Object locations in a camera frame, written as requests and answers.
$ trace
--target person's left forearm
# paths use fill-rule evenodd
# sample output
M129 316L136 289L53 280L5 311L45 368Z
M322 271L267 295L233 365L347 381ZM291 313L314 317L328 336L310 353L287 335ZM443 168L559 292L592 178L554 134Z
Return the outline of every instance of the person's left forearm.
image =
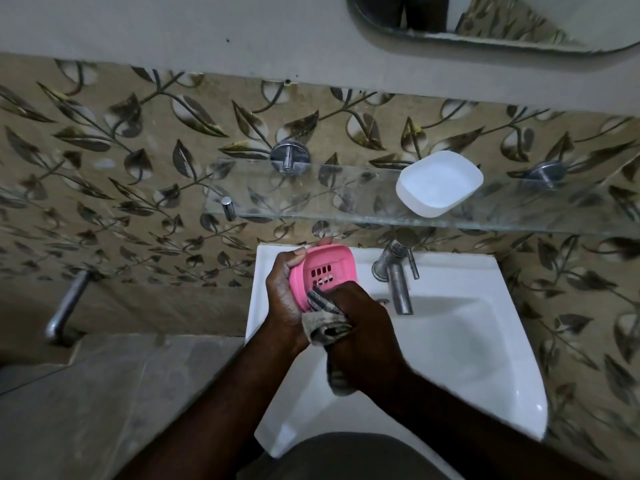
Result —
M142 450L115 480L226 479L295 357L289 338L267 320L212 386Z

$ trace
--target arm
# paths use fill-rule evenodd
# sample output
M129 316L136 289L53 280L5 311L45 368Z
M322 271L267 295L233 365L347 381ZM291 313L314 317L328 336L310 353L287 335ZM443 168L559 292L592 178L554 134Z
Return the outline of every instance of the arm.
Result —
M404 361L387 311L355 283L332 300L355 325L330 349L347 379L468 480L604 480L432 384Z
M116 480L213 480L233 475L245 442L294 359L308 346L289 288L289 270L306 254L300 248L278 255L267 277L269 313L263 325L196 402Z

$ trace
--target hand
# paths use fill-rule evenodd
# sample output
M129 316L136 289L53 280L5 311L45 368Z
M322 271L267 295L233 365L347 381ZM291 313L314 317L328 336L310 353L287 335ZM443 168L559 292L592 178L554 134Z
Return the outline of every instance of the hand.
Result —
M326 246L331 243L331 237L324 237L312 247ZM264 324L275 330L279 340L290 341L295 354L306 349L309 342L302 330L302 311L293 298L289 286L289 274L291 268L302 263L305 257L307 257L306 248L279 253L266 281L269 313Z
M329 360L364 394L384 394L411 372L385 307L355 282L327 295L354 325L350 334L327 347Z

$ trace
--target sink basin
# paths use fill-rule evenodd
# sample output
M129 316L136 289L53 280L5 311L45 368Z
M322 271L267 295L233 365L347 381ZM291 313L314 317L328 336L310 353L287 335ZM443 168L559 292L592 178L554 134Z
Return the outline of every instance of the sink basin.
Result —
M293 246L258 246L246 339L268 310L265 279L276 255ZM405 266L413 315L394 311L387 283L373 278L380 249L352 248L358 282L386 308L407 362L434 383L535 439L547 426L547 399L531 345L495 258L487 255L414 253L420 280ZM444 460L389 418L364 394L335 396L326 382L326 353L308 347L267 409L255 437L274 457L322 433L357 431L397 438L444 473Z

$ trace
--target pink plastic container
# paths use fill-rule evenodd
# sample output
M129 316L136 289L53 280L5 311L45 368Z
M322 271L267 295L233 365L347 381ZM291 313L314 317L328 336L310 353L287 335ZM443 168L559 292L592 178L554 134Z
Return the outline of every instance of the pink plastic container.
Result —
M293 297L303 312L311 309L307 293L313 286L327 291L347 281L358 281L358 275L353 253L342 244L309 248L305 260L289 275Z

